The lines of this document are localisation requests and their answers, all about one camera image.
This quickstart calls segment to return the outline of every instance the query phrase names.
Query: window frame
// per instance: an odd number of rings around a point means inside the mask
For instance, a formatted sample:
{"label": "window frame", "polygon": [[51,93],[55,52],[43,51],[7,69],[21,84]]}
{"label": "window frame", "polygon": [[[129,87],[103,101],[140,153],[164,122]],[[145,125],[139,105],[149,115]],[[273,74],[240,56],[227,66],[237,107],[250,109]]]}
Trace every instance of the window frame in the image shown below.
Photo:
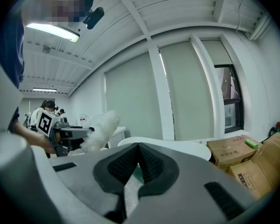
{"label": "window frame", "polygon": [[239,96],[239,98],[224,99],[224,106],[231,105],[231,104],[238,104],[238,106],[235,105],[235,108],[236,108],[235,112],[236,112],[236,117],[237,117],[236,124],[238,124],[238,126],[226,128],[225,133],[231,133],[231,132],[234,132],[237,130],[244,129],[244,103],[243,103],[243,96],[242,96],[242,91],[241,91],[241,87],[239,84],[237,72],[234,69],[233,64],[214,65],[214,67],[230,69],[230,71],[235,79],[235,81],[234,81],[235,90],[238,91],[238,96]]}

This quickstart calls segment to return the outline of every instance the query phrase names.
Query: green object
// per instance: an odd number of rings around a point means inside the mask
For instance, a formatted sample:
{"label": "green object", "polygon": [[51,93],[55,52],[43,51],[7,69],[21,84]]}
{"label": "green object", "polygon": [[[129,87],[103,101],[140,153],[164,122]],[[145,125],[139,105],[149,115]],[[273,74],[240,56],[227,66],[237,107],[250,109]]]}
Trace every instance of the green object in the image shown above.
{"label": "green object", "polygon": [[258,148],[258,143],[253,140],[246,139],[246,144],[249,145],[251,148]]}

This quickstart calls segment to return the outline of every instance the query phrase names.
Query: person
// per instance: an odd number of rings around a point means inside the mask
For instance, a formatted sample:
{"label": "person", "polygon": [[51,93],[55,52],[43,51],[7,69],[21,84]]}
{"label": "person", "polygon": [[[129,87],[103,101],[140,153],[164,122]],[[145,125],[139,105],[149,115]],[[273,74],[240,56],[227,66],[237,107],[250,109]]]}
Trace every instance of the person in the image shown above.
{"label": "person", "polygon": [[64,112],[64,109],[60,109],[60,111],[57,113],[57,115],[58,116],[60,116],[60,115],[62,115],[62,114],[64,114],[65,112]]}
{"label": "person", "polygon": [[53,112],[55,110],[55,102],[53,100],[44,100],[42,105],[33,111],[30,120],[31,126],[36,126],[38,124],[43,110]]}
{"label": "person", "polygon": [[[25,26],[30,23],[58,24],[59,22],[77,21],[85,17],[93,0],[20,0],[21,5],[14,7],[0,29],[0,64],[19,88],[23,80],[23,40]],[[25,138],[30,145],[44,148],[46,153],[54,154],[49,139],[33,132],[19,123],[19,110],[15,112],[9,131]]]}

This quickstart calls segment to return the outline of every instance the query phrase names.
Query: person's arm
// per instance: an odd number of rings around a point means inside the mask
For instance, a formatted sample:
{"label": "person's arm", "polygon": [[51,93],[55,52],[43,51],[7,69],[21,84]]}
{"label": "person's arm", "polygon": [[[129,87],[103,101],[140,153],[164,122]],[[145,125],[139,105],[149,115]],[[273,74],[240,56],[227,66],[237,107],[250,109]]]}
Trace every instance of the person's arm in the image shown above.
{"label": "person's arm", "polygon": [[55,154],[54,148],[51,146],[49,139],[40,133],[33,132],[21,125],[18,120],[13,122],[14,132],[25,138],[30,145],[42,147],[46,153]]}

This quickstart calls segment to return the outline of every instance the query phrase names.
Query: window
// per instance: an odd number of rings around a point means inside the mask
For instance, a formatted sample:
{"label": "window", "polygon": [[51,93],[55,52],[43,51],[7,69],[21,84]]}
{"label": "window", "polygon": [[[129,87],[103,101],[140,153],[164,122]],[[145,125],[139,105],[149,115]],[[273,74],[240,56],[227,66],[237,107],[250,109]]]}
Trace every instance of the window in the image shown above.
{"label": "window", "polygon": [[225,133],[244,128],[244,107],[236,71],[232,64],[215,65],[225,109]]}

